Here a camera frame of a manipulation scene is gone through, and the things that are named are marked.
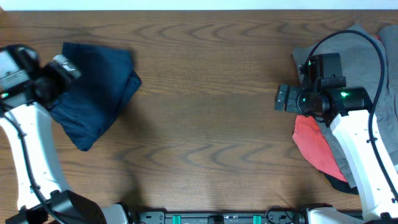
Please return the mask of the dark blue shorts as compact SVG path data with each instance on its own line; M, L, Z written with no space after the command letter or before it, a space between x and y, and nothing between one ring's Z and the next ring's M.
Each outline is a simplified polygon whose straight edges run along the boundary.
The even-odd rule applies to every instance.
M65 42L62 55L77 66L81 77L50 114L79 150L88 151L116 121L142 81L134 71L131 50Z

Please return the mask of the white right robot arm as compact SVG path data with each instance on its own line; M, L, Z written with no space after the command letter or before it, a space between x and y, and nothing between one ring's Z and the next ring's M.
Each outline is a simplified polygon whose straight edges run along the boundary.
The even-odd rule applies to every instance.
M362 219L333 207L306 211L307 223L397 223L397 172L379 134L374 105L363 87L321 92L281 84L275 109L322 118L337 138L354 177Z

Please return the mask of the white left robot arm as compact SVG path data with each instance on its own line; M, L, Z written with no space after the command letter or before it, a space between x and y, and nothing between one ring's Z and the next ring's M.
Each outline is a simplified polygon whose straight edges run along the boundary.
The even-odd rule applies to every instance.
M50 107L81 76L63 55L41 67L24 46L1 49L1 127L18 183L18 213L6 223L131 223L121 203L101 208L70 188L52 136Z

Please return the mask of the red cloth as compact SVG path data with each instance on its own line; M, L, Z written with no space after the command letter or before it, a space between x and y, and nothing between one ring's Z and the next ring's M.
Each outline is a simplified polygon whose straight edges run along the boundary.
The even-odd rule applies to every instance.
M296 116L292 138L303 157L312 166L338 180L348 182L313 117Z

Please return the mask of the grey shorts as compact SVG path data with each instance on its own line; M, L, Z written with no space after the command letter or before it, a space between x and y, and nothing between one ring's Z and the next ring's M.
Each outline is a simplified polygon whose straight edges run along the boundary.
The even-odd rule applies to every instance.
M322 43L316 49L317 54L339 53L343 75L347 78L348 87L363 86L371 98L376 94L380 77L379 57L374 47L364 38L356 35L364 33L359 25L350 27L349 34L340 34ZM388 87L386 51L380 39L376 41L385 62L385 78L381 95L377 103L375 116L383 143L391 161L397 164L397 94ZM317 122L324 138L329 144L340 171L345 176L351 188L356 187L348 161L337 139L330 128Z

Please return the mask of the grey garment at edge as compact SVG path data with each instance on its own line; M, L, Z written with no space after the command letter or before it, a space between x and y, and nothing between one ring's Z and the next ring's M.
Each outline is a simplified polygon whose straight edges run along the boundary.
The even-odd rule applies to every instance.
M397 94L397 25L386 26L377 34L386 51L388 87Z

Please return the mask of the black garment under pile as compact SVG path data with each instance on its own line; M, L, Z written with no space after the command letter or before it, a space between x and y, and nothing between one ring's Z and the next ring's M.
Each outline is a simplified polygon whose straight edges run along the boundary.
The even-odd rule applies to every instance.
M337 191L343 192L346 194L358 195L358 188L353 187L351 188L347 182L339 180L331 175L324 173L324 176L329 181L330 185Z

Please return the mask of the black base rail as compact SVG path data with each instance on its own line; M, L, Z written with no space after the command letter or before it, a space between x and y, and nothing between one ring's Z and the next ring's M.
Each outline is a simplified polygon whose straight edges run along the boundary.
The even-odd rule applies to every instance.
M271 206L259 211L176 211L152 209L138 212L136 224L305 224L308 223L309 207Z

